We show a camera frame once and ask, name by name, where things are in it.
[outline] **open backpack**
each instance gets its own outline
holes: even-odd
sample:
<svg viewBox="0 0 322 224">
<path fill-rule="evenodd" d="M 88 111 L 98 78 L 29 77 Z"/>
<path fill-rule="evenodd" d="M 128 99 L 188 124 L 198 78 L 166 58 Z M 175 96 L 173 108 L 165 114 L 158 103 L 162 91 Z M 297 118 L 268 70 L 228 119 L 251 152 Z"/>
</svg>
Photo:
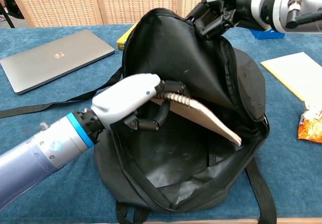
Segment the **open backpack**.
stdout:
<svg viewBox="0 0 322 224">
<path fill-rule="evenodd" d="M 133 130 L 123 121 L 103 131 L 95 163 L 117 199 L 119 223 L 143 223 L 150 211 L 188 212 L 214 208 L 246 170 L 260 207 L 260 224 L 276 223 L 276 208 L 254 156 L 269 135 L 265 79 L 254 60 L 221 35 L 200 37 L 190 19 L 167 9 L 145 14 L 130 33 L 122 66 L 100 88 L 67 101 L 93 97 L 100 89 L 137 73 L 182 82 L 190 98 L 207 107 L 242 140 L 226 137 L 170 111 L 158 131 Z M 0 118 L 42 111 L 50 103 L 2 111 Z M 137 112 L 153 119 L 160 105 Z M 128 211 L 135 207 L 133 218 Z"/>
</svg>

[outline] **yellow box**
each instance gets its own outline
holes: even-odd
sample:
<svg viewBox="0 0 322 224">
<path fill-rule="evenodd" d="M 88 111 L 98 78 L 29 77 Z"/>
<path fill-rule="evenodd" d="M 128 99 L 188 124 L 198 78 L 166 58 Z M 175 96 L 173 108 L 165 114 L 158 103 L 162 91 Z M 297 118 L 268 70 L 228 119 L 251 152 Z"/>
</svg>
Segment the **yellow box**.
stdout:
<svg viewBox="0 0 322 224">
<path fill-rule="evenodd" d="M 124 44 L 125 44 L 127 38 L 129 37 L 130 33 L 132 32 L 132 30 L 135 28 L 136 24 L 137 23 L 135 23 L 128 31 L 126 31 L 125 34 L 122 35 L 121 38 L 119 38 L 117 40 L 116 44 L 117 44 L 117 48 L 119 50 L 124 50 Z"/>
</svg>

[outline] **blue box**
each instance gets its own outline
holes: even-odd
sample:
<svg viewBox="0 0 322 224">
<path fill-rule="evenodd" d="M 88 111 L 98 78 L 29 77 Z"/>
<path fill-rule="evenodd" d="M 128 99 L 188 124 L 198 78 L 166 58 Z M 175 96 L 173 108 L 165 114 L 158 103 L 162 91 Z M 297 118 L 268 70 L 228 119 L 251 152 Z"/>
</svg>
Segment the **blue box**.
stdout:
<svg viewBox="0 0 322 224">
<path fill-rule="evenodd" d="M 276 32 L 273 29 L 269 31 L 257 31 L 250 29 L 252 34 L 255 36 L 256 39 L 282 39 L 284 38 L 285 34 Z"/>
</svg>

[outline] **laptop logo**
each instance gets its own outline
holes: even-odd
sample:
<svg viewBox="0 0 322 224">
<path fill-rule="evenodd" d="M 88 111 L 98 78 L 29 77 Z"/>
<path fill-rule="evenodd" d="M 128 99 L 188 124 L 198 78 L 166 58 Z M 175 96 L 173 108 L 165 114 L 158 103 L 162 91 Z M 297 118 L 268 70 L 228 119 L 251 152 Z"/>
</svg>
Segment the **laptop logo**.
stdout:
<svg viewBox="0 0 322 224">
<path fill-rule="evenodd" d="M 54 58 L 59 59 L 62 58 L 64 56 L 64 54 L 62 52 L 58 52 L 56 54 L 54 54 Z"/>
</svg>

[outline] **blue ring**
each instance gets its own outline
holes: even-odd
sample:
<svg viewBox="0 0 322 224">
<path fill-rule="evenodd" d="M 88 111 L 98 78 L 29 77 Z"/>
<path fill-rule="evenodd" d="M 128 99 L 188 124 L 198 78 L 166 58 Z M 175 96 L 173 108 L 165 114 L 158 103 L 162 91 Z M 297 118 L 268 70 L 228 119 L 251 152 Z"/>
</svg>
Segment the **blue ring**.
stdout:
<svg viewBox="0 0 322 224">
<path fill-rule="evenodd" d="M 87 145 L 88 148 L 94 147 L 93 142 L 91 139 L 87 136 L 86 132 L 82 128 L 82 126 L 79 124 L 73 113 L 68 113 L 66 117 L 69 119 L 72 126 L 75 128 L 76 132 L 79 134 L 81 139 L 84 141 L 84 143 Z"/>
</svg>

